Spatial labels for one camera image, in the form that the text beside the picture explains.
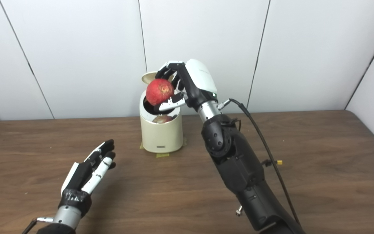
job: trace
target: metal bolt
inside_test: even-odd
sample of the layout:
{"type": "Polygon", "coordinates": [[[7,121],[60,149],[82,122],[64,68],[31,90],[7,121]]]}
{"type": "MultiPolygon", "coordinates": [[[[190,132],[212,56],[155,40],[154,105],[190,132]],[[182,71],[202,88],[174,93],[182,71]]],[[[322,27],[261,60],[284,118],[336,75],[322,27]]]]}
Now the metal bolt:
{"type": "Polygon", "coordinates": [[[53,217],[38,217],[37,222],[43,222],[43,223],[52,223],[54,220],[53,217]]]}
{"type": "Polygon", "coordinates": [[[242,209],[243,207],[242,206],[239,206],[239,208],[236,210],[236,216],[241,216],[242,215],[242,209]]]}

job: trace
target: black forearm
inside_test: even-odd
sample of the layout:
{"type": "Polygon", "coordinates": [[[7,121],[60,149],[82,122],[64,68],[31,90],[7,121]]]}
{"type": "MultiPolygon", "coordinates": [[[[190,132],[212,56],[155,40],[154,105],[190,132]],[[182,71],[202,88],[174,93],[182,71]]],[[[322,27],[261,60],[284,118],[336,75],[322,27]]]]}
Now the black forearm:
{"type": "Polygon", "coordinates": [[[298,232],[291,231],[288,225],[282,221],[276,222],[274,225],[260,232],[260,234],[295,234],[295,233],[298,233],[298,232]]]}
{"type": "Polygon", "coordinates": [[[40,228],[37,234],[76,234],[76,231],[68,225],[54,223],[40,228]]]}
{"type": "Polygon", "coordinates": [[[260,161],[232,119],[224,114],[212,117],[204,123],[202,137],[224,184],[236,195],[255,230],[282,223],[290,233],[305,233],[270,190],[260,161]]]}

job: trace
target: wire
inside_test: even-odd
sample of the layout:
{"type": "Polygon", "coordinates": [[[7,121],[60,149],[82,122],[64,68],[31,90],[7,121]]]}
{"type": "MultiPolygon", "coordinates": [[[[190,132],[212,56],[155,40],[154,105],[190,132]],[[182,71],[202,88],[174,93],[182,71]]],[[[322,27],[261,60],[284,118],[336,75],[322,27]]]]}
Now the wire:
{"type": "MultiPolygon", "coordinates": [[[[272,153],[270,152],[269,146],[268,146],[268,144],[266,143],[265,138],[264,138],[264,136],[262,135],[261,130],[259,129],[259,127],[258,127],[257,124],[255,123],[255,120],[252,118],[251,113],[249,113],[248,109],[246,109],[246,107],[243,105],[243,103],[240,103],[240,102],[236,101],[236,100],[233,99],[233,98],[229,98],[229,100],[232,101],[232,102],[234,102],[236,105],[238,105],[239,108],[243,111],[243,113],[245,113],[245,115],[249,118],[249,120],[251,120],[253,126],[255,127],[256,131],[258,132],[259,137],[261,138],[262,143],[264,144],[264,147],[265,147],[265,149],[266,149],[266,152],[268,153],[269,159],[270,159],[272,162],[275,162],[275,159],[273,159],[273,155],[272,155],[272,153]]],[[[284,190],[285,197],[287,198],[287,201],[288,201],[288,204],[289,204],[289,206],[290,206],[290,209],[291,209],[292,215],[294,216],[295,221],[296,221],[299,225],[301,225],[301,224],[300,224],[300,220],[298,219],[297,213],[295,212],[294,206],[292,205],[292,201],[291,201],[291,198],[290,198],[290,196],[289,196],[289,194],[288,194],[288,190],[287,190],[287,188],[286,188],[286,186],[285,186],[284,180],[282,179],[282,176],[281,176],[281,174],[280,174],[280,172],[279,172],[278,166],[276,165],[276,163],[272,163],[272,166],[273,166],[273,168],[275,169],[276,175],[278,176],[279,182],[281,183],[282,189],[284,190]]]]}
{"type": "Polygon", "coordinates": [[[33,219],[31,223],[24,229],[22,234],[27,234],[35,225],[37,224],[37,219],[33,219]]]}

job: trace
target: red fruit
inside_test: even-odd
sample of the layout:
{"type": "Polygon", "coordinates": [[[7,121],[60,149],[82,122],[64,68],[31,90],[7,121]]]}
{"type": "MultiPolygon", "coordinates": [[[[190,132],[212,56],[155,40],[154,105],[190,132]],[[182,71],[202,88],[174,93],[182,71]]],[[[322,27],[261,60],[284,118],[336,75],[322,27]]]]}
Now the red fruit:
{"type": "Polygon", "coordinates": [[[153,120],[153,123],[163,124],[163,123],[170,122],[171,120],[172,120],[172,117],[165,114],[165,115],[159,115],[159,116],[157,116],[153,120]]]}
{"type": "Polygon", "coordinates": [[[155,79],[147,86],[146,98],[153,106],[161,104],[172,95],[174,95],[174,88],[166,79],[155,79]]]}

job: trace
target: open lid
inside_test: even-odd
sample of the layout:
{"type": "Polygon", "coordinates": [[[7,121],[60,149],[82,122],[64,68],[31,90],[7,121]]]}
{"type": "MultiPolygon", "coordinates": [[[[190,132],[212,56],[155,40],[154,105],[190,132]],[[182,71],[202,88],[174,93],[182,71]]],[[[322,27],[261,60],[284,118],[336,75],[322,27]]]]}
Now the open lid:
{"type": "MultiPolygon", "coordinates": [[[[156,71],[147,72],[147,73],[145,73],[145,74],[142,76],[141,80],[142,80],[145,84],[149,84],[149,83],[151,83],[151,81],[155,80],[155,78],[156,78],[156,74],[157,74],[156,71]]],[[[173,75],[169,77],[168,81],[171,82],[171,81],[172,81],[172,78],[174,78],[173,75]]]]}

